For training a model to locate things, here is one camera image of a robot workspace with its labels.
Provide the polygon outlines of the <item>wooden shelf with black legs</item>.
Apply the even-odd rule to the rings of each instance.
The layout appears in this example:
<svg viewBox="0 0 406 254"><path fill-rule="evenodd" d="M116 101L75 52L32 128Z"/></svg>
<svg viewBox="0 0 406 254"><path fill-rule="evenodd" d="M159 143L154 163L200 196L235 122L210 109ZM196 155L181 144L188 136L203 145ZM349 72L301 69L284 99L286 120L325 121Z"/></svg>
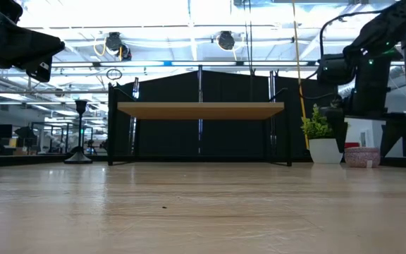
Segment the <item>wooden shelf with black legs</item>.
<svg viewBox="0 0 406 254"><path fill-rule="evenodd" d="M278 114L284 115L285 122L285 165L290 167L292 159L292 141L289 113L285 106L287 102L138 102L134 97L125 93L120 85L110 86L109 91L109 134L107 142L107 164L120 162L216 162L221 158L209 157L170 157L170 156L139 156L115 155L117 113L124 112L137 122L142 120L158 121L188 121L188 120L243 120L262 121L263 126L268 121L275 123Z"/></svg>

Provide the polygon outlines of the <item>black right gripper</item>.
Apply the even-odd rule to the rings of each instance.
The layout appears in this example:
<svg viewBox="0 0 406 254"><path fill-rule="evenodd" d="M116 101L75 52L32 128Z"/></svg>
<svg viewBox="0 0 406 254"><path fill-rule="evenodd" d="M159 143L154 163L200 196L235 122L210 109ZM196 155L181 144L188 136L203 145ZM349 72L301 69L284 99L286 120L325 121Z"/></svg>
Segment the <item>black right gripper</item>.
<svg viewBox="0 0 406 254"><path fill-rule="evenodd" d="M345 116L379 120L387 114L385 103L389 92L388 79L392 60L390 56L362 59L357 66L355 87L346 99L344 112L341 108L321 108L322 115L333 129L340 153L344 153L347 136L348 123L345 122ZM404 122L387 121L382 125L381 156L385 157L404 134Z"/></svg>

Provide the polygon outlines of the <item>black aluminium table frame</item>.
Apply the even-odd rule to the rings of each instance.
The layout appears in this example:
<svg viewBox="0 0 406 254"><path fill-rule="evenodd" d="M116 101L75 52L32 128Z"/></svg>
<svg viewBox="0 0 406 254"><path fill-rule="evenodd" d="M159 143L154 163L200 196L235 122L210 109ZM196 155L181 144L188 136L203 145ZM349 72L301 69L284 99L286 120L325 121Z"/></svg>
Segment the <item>black aluminium table frame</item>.
<svg viewBox="0 0 406 254"><path fill-rule="evenodd" d="M66 155L0 155L0 167L10 167L29 164L62 163L68 159ZM287 166L284 158L261 157L135 157L135 156L114 156L112 162L211 162L211 163L271 163ZM406 168L406 157L384 157L380 165L383 167Z"/></svg>

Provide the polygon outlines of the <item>black partition screen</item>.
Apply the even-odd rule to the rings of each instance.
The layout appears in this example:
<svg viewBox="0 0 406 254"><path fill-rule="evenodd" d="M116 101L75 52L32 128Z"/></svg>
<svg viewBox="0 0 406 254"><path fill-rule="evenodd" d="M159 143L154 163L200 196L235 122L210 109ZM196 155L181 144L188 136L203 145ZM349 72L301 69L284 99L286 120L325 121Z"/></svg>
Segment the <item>black partition screen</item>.
<svg viewBox="0 0 406 254"><path fill-rule="evenodd" d="M193 71L165 78L127 83L121 89L138 102L287 102L292 158L308 158L305 138L300 128L302 116L310 117L314 104L327 105L333 88L316 80L274 76L274 90L269 78L213 71ZM115 155L170 157L261 157L285 159L284 115L276 122L236 120L142 120L117 113Z"/></svg>

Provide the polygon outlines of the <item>green plant in white pot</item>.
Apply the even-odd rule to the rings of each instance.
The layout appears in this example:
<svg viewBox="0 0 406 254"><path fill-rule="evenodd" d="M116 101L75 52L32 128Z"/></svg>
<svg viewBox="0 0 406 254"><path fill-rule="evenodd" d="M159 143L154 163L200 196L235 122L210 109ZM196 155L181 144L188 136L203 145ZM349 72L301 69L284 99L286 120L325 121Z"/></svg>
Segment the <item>green plant in white pot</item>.
<svg viewBox="0 0 406 254"><path fill-rule="evenodd" d="M302 117L301 129L308 139L313 163L340 164L342 153L338 149L335 133L317 104L313 105L310 118Z"/></svg>

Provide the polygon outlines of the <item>pink mosaic candle holder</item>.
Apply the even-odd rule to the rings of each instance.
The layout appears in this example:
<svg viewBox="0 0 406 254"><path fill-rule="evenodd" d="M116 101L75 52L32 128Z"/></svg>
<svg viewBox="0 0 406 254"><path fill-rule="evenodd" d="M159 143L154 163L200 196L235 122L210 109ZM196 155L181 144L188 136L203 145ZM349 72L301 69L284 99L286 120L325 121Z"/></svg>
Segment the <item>pink mosaic candle holder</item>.
<svg viewBox="0 0 406 254"><path fill-rule="evenodd" d="M376 168L381 161L377 147L349 147L345 149L345 163L353 168Z"/></svg>

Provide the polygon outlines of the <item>tall black candlestick holder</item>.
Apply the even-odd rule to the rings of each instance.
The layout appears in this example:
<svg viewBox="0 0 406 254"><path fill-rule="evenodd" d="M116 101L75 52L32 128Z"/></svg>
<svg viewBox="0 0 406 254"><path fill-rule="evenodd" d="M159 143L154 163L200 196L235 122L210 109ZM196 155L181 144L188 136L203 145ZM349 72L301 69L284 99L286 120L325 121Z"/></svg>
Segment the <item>tall black candlestick holder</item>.
<svg viewBox="0 0 406 254"><path fill-rule="evenodd" d="M91 164L92 160L85 156L84 150L82 147L82 115L86 111L87 101L85 100L76 100L76 112L79 116L79 123L78 123L78 146L75 149L75 153L68 159L64 161L65 164Z"/></svg>

